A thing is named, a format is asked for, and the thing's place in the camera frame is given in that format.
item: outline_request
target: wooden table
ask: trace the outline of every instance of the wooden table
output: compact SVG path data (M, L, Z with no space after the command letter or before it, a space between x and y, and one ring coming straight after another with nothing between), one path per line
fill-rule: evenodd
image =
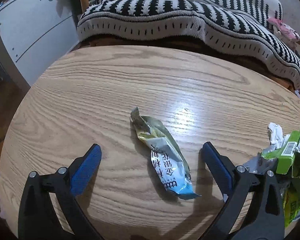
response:
M131 128L134 106L166 125L189 163L194 190L202 197L184 201L165 191L149 149ZM197 239L223 205L198 155L202 144L211 141L235 165L243 164L268 146L270 122L280 124L284 133L298 130L300 100L244 67L146 46L71 52L32 86L9 127L0 161L7 223L17 234L29 172L54 173L98 143L103 153L98 175L78 202L105 239ZM55 200L54 205L65 224Z

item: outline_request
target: barcode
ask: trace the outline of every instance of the barcode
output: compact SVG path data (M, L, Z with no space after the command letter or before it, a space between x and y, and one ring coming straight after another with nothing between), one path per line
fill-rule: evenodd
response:
M296 146L297 146L296 142L288 142L281 155L292 157Z

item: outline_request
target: pink cloth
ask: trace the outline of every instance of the pink cloth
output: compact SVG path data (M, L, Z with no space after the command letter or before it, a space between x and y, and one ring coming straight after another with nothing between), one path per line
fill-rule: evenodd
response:
M275 19L275 18L269 18L268 23L274 25L277 27L277 29L282 33L283 36L285 36L289 41L292 42L299 42L300 41L300 35L292 29L289 25L282 22L282 20Z

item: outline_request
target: blue gripper pad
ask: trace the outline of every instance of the blue gripper pad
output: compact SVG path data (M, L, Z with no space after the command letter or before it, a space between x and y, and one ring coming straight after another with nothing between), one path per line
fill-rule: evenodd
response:
M201 153L222 195L231 196L234 187L233 163L228 157L220 155L211 142L202 146Z
M73 163L75 163L76 160L81 160L81 158L84 159L79 168L71 177L70 191L73 196L77 196L83 193L94 171L101 162L101 155L102 153L100 146L98 144L94 144L83 157L74 160Z

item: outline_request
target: striped blanket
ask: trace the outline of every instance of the striped blanket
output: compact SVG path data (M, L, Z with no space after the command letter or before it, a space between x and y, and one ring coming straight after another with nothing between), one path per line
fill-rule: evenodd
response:
M219 52L257 58L299 89L300 59L269 32L268 17L282 18L278 0L100 0L77 30L81 41L98 34L144 41L192 36Z

